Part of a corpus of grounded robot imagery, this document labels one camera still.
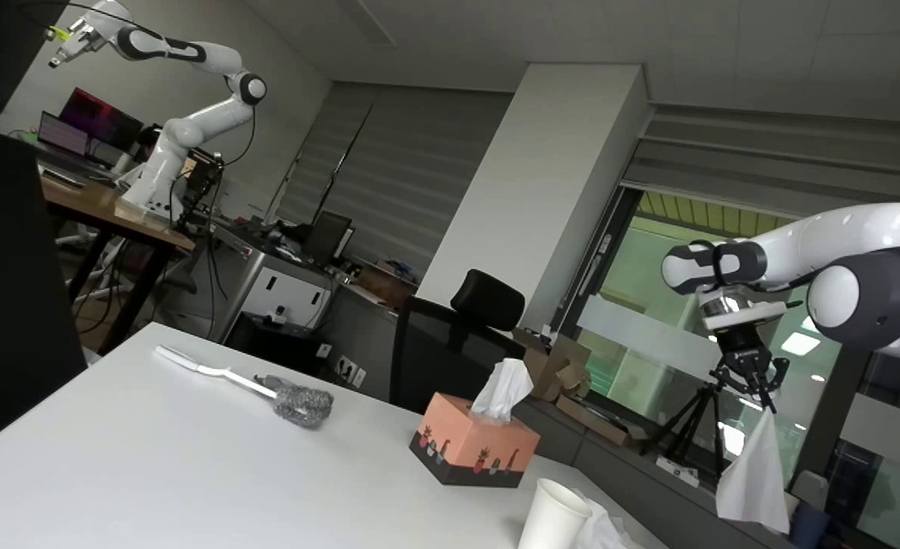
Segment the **black chair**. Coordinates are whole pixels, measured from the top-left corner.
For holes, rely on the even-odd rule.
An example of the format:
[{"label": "black chair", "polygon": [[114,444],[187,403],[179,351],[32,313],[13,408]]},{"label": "black chair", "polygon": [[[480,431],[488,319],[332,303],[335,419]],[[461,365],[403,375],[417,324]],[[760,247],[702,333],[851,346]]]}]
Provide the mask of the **black chair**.
[{"label": "black chair", "polygon": [[473,399],[505,358],[521,358],[521,346],[451,309],[412,300],[398,327],[391,403],[423,412],[433,394]]},{"label": "black chair", "polygon": [[82,369],[33,153],[0,142],[0,431]]}]

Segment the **black stand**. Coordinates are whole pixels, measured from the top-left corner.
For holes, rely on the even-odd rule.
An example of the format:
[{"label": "black stand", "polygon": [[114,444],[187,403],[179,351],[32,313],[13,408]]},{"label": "black stand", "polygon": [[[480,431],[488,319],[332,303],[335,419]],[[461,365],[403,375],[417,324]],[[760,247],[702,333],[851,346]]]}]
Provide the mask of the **black stand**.
[{"label": "black stand", "polygon": [[690,455],[690,449],[692,449],[692,436],[695,436],[695,428],[700,428],[706,408],[712,405],[712,408],[713,408],[713,467],[716,467],[716,475],[721,475],[723,467],[726,467],[726,458],[723,458],[723,436],[721,436],[721,428],[716,428],[716,422],[721,422],[721,392],[723,392],[723,388],[726,388],[723,383],[716,383],[716,386],[702,386],[702,388],[695,392],[695,398],[692,398],[680,412],[674,412],[674,416],[671,416],[671,419],[654,435],[654,439],[646,439],[646,444],[642,447],[642,455],[646,455],[646,453],[654,453],[655,447],[662,447],[664,436],[668,436],[674,428],[680,428],[680,431],[674,435],[674,439],[668,444],[668,449],[664,449],[664,458],[680,465],[680,460]]}]

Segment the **robotic arm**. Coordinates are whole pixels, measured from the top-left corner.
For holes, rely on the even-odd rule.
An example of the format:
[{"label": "robotic arm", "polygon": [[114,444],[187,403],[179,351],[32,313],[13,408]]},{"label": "robotic arm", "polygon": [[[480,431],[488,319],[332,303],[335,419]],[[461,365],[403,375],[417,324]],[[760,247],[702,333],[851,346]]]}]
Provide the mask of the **robotic arm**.
[{"label": "robotic arm", "polygon": [[900,205],[828,210],[748,241],[671,247],[662,275],[671,289],[700,294],[716,333],[784,313],[743,309],[740,289],[811,282],[810,319],[828,338],[900,358]]},{"label": "robotic arm", "polygon": [[227,78],[233,97],[187,118],[168,118],[153,147],[153,157],[134,172],[134,182],[123,201],[153,217],[179,217],[179,201],[171,201],[171,186],[190,150],[246,122],[253,106],[265,97],[263,78],[249,75],[235,50],[221,44],[159,37],[155,30],[134,24],[128,11],[116,0],[96,3],[67,30],[56,29],[50,37],[57,44],[50,67],[61,67],[109,44],[128,61],[174,59]]}]

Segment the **desk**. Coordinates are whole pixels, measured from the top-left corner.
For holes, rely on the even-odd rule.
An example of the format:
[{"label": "desk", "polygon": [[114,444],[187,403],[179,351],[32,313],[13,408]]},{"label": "desk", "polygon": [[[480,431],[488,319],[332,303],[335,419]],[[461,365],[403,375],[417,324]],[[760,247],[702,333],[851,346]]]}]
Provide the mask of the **desk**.
[{"label": "desk", "polygon": [[57,210],[57,217],[71,217],[71,220],[80,220],[80,223],[97,228],[96,244],[87,250],[82,266],[78,268],[78,275],[71,282],[71,300],[80,296],[80,289],[87,287],[96,262],[102,261],[102,255],[114,234],[153,247],[148,268],[140,273],[130,296],[126,300],[123,313],[116,316],[116,322],[108,333],[108,342],[102,346],[102,351],[109,351],[128,337],[149,289],[155,287],[159,275],[165,273],[171,255],[174,250],[190,255],[190,250],[195,250],[195,241],[174,231],[168,223],[144,217],[140,210],[123,205],[116,191],[109,191],[109,186],[90,182],[90,186],[78,191],[78,186],[57,182],[44,174],[44,196],[45,196],[50,209]]},{"label": "desk", "polygon": [[[159,363],[155,342],[326,388],[332,419],[298,431],[235,386]],[[541,475],[597,498],[628,545],[662,545],[546,458],[521,487],[443,487],[409,453],[415,423],[412,412],[149,324],[0,436],[0,545],[512,549]]]}]

